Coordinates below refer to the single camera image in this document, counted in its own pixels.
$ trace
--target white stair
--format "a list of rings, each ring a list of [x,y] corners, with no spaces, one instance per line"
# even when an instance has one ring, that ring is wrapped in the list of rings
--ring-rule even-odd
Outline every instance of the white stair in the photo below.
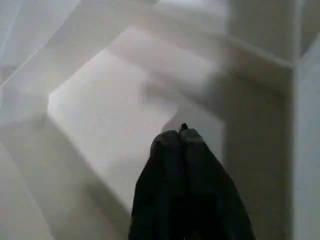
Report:
[[[0,1],[0,154],[43,232],[126,239],[153,138],[187,122],[231,174],[257,238],[289,239],[290,97],[315,38],[301,32],[317,31],[304,14],[315,3],[300,4]]]

